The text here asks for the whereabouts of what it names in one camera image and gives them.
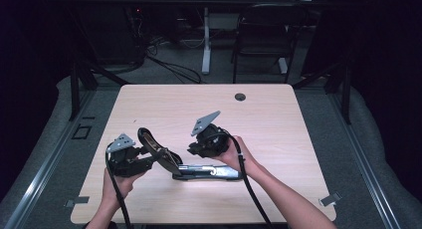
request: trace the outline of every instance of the gray carpet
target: gray carpet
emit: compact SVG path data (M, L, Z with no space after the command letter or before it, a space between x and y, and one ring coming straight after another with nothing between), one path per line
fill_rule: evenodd
M311 36L312 34L303 35L302 41L299 43L290 83L300 80L301 62L306 55ZM207 84L231 83L232 40L229 37L225 38L221 35L220 37L213 40L211 74L201 76ZM202 47L189 49L183 45L162 44L158 47L157 55L154 57L165 62L189 67L198 73L201 71ZM178 80L174 74L149 60L146 60L141 68L119 74L119 76L134 84L182 84L182 82L191 84L186 80ZM70 221L72 208L65 207L64 204L67 200L74 199L79 195L118 94L118 86L115 83L100 75L96 77L100 86L92 95L86 93L87 99L92 97L92 100L82 111L79 120L73 124L68 122L71 113L69 79L64 79L58 84L60 97L52 117L24 170L0 205L0 227L6 226L37 171L57 146L61 135L66 132L67 128L73 126L69 139L63 145L64 152L59 156L54 173L48 178L48 183L40 196L36 198L34 207L28 209L28 216L24 218L21 225L24 228L81 228L81 225L74 225ZM336 114L338 109L332 103L332 99L336 99L336 96L326 95L320 87L322 83L323 80L304 90L297 90L296 94L328 190L330 193L338 192L343 196L335 206L337 218L334 222L338 228L385 228L366 182L361 176L361 171L357 167L350 139L341 124L342 119ZM352 91L350 108L352 129L385 190L401 228L422 228L422 206L401 187L394 173L383 160L382 141L376 124L356 91ZM78 138L85 135L82 130L74 135L77 131L75 127L78 125L91 128L86 139L72 139L72 136ZM177 228L235 227L264 228L262 225L177 226ZM148 225L147 228L176 228L176 226Z

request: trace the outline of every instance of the silver metal bar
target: silver metal bar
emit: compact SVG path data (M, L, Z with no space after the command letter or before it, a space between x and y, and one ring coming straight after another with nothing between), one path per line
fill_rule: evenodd
M335 113L342 124L345 132L347 133L350 143L352 145L352 152L356 160L357 166L362 173L362 177L366 183L366 186L369 190L369 193L372 196L372 199L375 203L376 208L378 209L379 215L381 216L382 221L384 222L385 228L401 228L397 218L395 217L392 208L388 202L387 197L385 196L384 190L381 185L378 183L376 176L372 170L370 162L366 158L365 152L363 151L362 146L359 143L359 140L354 133L353 127L350 124L347 124L340 110L340 102L338 98L332 94L328 95L329 101L335 109Z
M40 167L40 170L35 175L31 184L29 185L25 195L16 207L15 211L9 218L6 228L23 228L26 220L32 212L35 204L38 201L41 193L49 182L50 177L59 163L64 151L67 140L72 136L72 132L78 127L78 123L82 118L82 114L90 104L95 92L87 91L81 100L80 113L73 121L68 122L65 130L59 138L59 141L54 150L47 156L46 160Z

